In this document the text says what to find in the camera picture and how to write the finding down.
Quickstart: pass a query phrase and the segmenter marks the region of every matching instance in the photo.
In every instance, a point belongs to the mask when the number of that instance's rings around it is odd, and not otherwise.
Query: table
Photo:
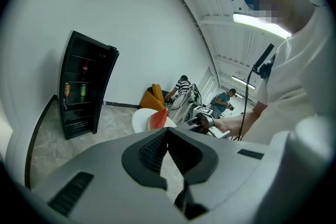
[[[139,109],[132,117],[132,127],[136,133],[141,133],[147,131],[148,119],[151,115],[156,113],[154,109]],[[176,124],[167,117],[167,121],[164,124],[165,127],[176,127]]]

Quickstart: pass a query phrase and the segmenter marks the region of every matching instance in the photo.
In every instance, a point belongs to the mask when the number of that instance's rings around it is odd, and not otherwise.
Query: beverage refrigerator
[[[116,48],[72,31],[59,78],[59,113],[66,139],[98,129]]]

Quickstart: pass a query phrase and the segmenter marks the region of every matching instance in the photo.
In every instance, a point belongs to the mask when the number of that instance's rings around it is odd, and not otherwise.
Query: hand
[[[230,124],[225,122],[224,119],[215,119],[214,122],[215,122],[215,127],[220,129],[220,131],[222,133],[230,131],[229,136],[238,136],[239,135],[239,131],[236,130],[237,128],[233,128]]]

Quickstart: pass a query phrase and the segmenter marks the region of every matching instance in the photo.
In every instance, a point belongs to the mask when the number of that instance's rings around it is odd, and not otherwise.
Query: white wall
[[[204,105],[209,105],[213,97],[217,95],[217,91],[218,91],[218,82],[214,79],[213,76],[209,83],[210,83],[210,86],[207,87],[207,91],[202,96],[202,103]]]
[[[0,100],[0,161],[5,159],[7,145],[9,143],[9,139],[11,138],[12,132],[13,130],[8,122]]]
[[[211,77],[212,77],[211,70],[210,70],[210,67],[208,67],[206,69],[200,83],[197,85],[197,88],[201,92],[202,97],[206,93],[206,85],[209,82],[209,80],[211,79]]]
[[[152,83],[171,90],[182,74],[198,84],[212,64],[181,0],[11,0],[1,23],[0,99],[13,129],[6,166],[20,183],[71,30],[120,51],[106,101],[139,104]]]

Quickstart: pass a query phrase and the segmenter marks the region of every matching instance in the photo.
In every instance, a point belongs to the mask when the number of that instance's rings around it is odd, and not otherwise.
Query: fluorescent light
[[[244,80],[238,79],[238,78],[236,78],[236,77],[234,77],[234,76],[232,76],[232,78],[233,78],[234,80],[237,80],[237,81],[239,81],[240,83],[246,85],[246,82],[245,82]],[[248,84],[248,86],[249,86],[251,89],[255,89],[255,88],[256,88],[256,87],[254,87],[254,86],[251,85],[251,84]]]
[[[278,35],[282,38],[287,38],[291,36],[290,32],[287,32],[280,26],[276,24],[268,23],[265,20],[262,20],[260,18],[251,16],[251,15],[242,14],[242,13],[233,13],[233,21],[236,23],[251,25],[254,27],[261,28],[265,31]]]
[[[239,98],[244,98],[242,95],[240,95],[239,93],[236,93],[236,95],[239,97]]]

